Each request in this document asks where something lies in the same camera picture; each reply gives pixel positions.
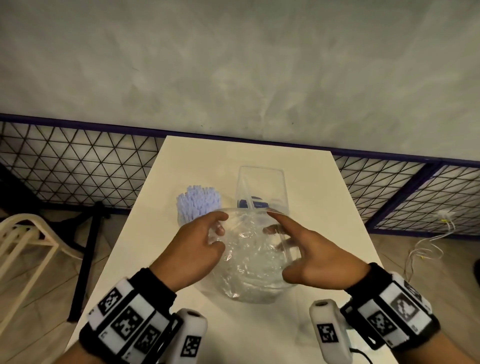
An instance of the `plastic bag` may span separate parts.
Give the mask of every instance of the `plastic bag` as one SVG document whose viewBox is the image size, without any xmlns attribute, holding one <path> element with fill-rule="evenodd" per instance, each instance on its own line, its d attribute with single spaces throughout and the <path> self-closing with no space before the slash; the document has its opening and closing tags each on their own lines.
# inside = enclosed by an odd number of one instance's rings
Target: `plastic bag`
<svg viewBox="0 0 480 364">
<path fill-rule="evenodd" d="M 225 252 L 206 277 L 227 297 L 249 303 L 272 303 L 294 285 L 282 278 L 282 270 L 300 256 L 297 247 L 287 244 L 285 233 L 266 209 L 223 209 L 229 218 L 222 221 L 224 236 L 209 232 L 209 242 L 220 240 Z"/>
</svg>

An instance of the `white chair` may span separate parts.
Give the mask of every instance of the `white chair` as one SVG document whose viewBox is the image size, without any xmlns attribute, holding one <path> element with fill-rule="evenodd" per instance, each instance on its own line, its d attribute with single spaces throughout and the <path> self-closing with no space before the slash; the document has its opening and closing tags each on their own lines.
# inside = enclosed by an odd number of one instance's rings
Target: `white chair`
<svg viewBox="0 0 480 364">
<path fill-rule="evenodd" d="M 21 221 L 30 221 L 33 223 L 33 226 L 18 225 L 18 223 Z M 40 233 L 44 235 L 43 239 L 40 239 Z M 3 278 L 12 264 L 14 264 L 15 260 L 18 258 L 27 244 L 44 245 L 50 246 L 51 248 L 43 259 L 42 263 L 40 263 L 36 269 L 31 279 L 28 281 L 23 291 L 13 302 L 4 320 L 0 323 L 0 335 L 3 333 L 17 310 L 20 308 L 23 300 L 30 292 L 36 280 L 43 272 L 57 249 L 61 249 L 63 252 L 74 258 L 82 259 L 83 257 L 82 253 L 72 249 L 60 237 L 58 237 L 58 235 L 45 222 L 45 220 L 34 214 L 13 215 L 0 223 L 0 257 L 2 257 L 8 251 L 12 244 L 15 244 L 15 247 L 0 266 L 0 280 Z"/>
</svg>

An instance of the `clear plastic container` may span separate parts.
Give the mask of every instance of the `clear plastic container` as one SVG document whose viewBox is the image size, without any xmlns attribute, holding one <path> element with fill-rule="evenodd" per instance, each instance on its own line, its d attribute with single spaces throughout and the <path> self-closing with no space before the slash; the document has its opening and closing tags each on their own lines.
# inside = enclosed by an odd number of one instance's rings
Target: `clear plastic container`
<svg viewBox="0 0 480 364">
<path fill-rule="evenodd" d="M 225 235 L 211 229 L 208 240 L 223 241 L 225 252 L 204 286 L 237 301 L 274 302 L 294 286 L 283 280 L 282 270 L 300 257 L 299 249 L 288 244 L 285 232 L 264 208 L 221 211 L 228 213 L 228 219 L 220 222 Z"/>
<path fill-rule="evenodd" d="M 242 166 L 237 181 L 238 208 L 273 208 L 289 214 L 287 187 L 282 170 Z"/>
</svg>

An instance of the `concrete wall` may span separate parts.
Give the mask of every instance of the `concrete wall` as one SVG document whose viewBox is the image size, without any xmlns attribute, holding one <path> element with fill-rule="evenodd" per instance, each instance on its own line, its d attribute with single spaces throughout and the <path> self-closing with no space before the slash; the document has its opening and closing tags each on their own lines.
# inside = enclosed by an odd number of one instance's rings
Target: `concrete wall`
<svg viewBox="0 0 480 364">
<path fill-rule="evenodd" d="M 480 160 L 474 0 L 2 0 L 0 112 Z"/>
</svg>

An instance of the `white cable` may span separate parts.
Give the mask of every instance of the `white cable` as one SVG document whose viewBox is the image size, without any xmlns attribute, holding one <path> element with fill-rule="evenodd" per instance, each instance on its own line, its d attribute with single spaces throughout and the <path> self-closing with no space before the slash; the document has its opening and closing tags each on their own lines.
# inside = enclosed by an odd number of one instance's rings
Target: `white cable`
<svg viewBox="0 0 480 364">
<path fill-rule="evenodd" d="M 435 240 L 438 240 L 438 239 L 442 239 L 442 238 L 444 238 L 444 237 L 446 237 L 450 234 L 453 234 L 456 230 L 455 223 L 451 219 L 445 218 L 442 221 L 445 222 L 447 224 L 447 227 L 448 227 L 448 231 L 445 234 L 437 235 L 437 236 L 434 236 L 432 238 L 421 239 L 415 244 L 413 249 L 410 250 L 410 252 L 408 254 L 408 257 L 405 261 L 404 270 L 403 270 L 403 273 L 404 273 L 404 276 L 405 276 L 405 279 L 407 280 L 407 282 L 410 283 L 410 281 L 413 277 L 413 274 L 414 274 L 414 258 L 416 256 L 419 256 L 422 259 L 442 259 L 443 255 L 444 255 L 444 251 L 432 242 L 435 241 Z M 426 245 L 426 247 L 424 247 L 424 248 L 420 248 L 419 247 L 420 244 L 422 242 L 426 241 L 426 240 L 428 240 L 429 244 Z M 438 256 L 432 256 L 434 250 L 430 249 L 430 247 L 435 248 L 439 252 L 439 255 Z M 407 272 L 409 265 L 410 265 L 410 270 L 411 270 L 410 275 L 408 275 L 408 272 Z"/>
</svg>

